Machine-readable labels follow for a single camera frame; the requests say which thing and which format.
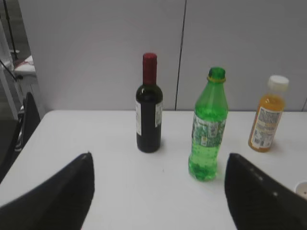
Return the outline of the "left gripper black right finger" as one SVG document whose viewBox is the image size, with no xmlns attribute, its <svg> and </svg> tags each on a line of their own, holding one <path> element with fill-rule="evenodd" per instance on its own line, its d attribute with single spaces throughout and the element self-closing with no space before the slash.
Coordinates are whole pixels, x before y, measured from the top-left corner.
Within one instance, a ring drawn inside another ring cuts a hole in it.
<svg viewBox="0 0 307 230">
<path fill-rule="evenodd" d="M 229 154 L 224 192 L 238 230 L 307 228 L 307 201 L 238 153 Z"/>
</svg>

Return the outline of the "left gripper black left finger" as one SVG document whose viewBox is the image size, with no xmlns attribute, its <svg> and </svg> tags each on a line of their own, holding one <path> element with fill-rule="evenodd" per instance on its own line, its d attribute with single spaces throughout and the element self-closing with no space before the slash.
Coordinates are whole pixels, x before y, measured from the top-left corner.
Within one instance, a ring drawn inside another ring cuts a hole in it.
<svg viewBox="0 0 307 230">
<path fill-rule="evenodd" d="M 94 197 L 94 162 L 83 153 L 0 208 L 2 230 L 80 230 Z"/>
</svg>

